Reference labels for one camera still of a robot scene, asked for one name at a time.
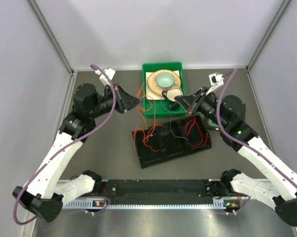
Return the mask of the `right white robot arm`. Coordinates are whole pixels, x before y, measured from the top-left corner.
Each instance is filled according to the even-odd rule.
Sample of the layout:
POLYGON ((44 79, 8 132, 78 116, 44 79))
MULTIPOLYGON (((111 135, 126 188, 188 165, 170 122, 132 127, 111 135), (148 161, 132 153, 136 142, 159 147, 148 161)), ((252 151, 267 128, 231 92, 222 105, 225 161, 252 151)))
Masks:
POLYGON ((176 96, 188 114, 201 113, 221 124, 223 141, 252 163, 266 178, 261 182, 241 171, 231 169, 221 177, 221 190, 230 196, 245 194, 267 205, 286 224, 297 227, 297 173, 290 169, 244 121, 245 104, 234 95, 221 102, 207 88, 192 95, 176 96))

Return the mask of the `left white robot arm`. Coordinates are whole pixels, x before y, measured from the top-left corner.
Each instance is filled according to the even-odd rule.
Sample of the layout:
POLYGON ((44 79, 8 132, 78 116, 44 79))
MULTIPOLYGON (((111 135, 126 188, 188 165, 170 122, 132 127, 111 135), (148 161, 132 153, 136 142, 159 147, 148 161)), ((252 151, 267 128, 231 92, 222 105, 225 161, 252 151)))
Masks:
POLYGON ((102 177, 90 170, 78 178, 58 186, 58 181, 74 154, 87 138, 103 127, 117 111, 121 114, 141 104, 141 99, 125 92, 118 84, 105 86, 100 95, 93 84, 81 84, 73 95, 72 111, 64 118, 50 151, 33 177, 17 186, 12 195, 16 199, 13 219, 18 225, 17 207, 20 205, 35 217, 50 223, 62 208, 78 197, 102 191, 102 177))

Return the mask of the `dark green mug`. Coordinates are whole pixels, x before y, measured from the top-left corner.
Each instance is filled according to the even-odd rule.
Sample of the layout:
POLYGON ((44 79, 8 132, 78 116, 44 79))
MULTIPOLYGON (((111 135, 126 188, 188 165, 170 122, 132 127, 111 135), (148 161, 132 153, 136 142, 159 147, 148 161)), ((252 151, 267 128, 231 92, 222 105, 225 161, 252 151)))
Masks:
POLYGON ((176 96, 181 96, 182 92, 180 89, 163 90, 162 97, 166 101, 166 109, 174 112, 180 108, 180 104, 175 100, 176 96))

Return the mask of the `teal square glazed plate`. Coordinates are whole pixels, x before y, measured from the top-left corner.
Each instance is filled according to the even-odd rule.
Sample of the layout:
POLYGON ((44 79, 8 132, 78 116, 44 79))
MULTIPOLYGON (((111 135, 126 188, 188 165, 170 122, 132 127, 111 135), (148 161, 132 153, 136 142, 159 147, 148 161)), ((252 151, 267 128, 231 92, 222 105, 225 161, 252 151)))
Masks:
POLYGON ((204 117, 204 125, 211 130, 219 131, 220 129, 220 127, 215 122, 206 117, 204 117))

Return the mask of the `green plastic bin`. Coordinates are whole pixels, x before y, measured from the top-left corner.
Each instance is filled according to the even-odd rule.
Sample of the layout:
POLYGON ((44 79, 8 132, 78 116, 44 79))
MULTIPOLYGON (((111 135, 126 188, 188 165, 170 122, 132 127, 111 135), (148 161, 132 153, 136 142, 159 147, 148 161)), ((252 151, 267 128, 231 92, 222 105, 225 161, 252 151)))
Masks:
POLYGON ((148 79, 155 77, 156 72, 169 71, 175 77, 174 88, 181 90, 186 95, 186 82, 181 62, 145 63, 142 65, 143 93, 146 95, 143 101, 144 115, 148 118, 169 117, 166 110, 166 101, 157 89, 152 90, 148 85, 148 79))

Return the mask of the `black three-compartment tray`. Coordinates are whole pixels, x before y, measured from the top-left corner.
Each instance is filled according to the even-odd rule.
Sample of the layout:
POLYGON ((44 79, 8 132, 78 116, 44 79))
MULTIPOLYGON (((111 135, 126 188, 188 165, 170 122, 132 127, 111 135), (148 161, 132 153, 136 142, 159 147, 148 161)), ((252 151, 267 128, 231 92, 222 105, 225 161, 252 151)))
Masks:
POLYGON ((211 135, 200 115, 192 115, 132 132, 142 169, 212 147, 211 135))

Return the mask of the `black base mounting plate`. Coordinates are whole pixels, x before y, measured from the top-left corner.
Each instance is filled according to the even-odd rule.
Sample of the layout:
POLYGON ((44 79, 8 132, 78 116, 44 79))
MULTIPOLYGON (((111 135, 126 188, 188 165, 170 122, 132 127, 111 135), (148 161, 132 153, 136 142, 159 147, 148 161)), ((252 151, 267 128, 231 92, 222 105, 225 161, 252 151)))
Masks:
POLYGON ((232 195, 221 181, 195 180, 107 180, 99 188, 112 205, 210 204, 213 198, 232 195))

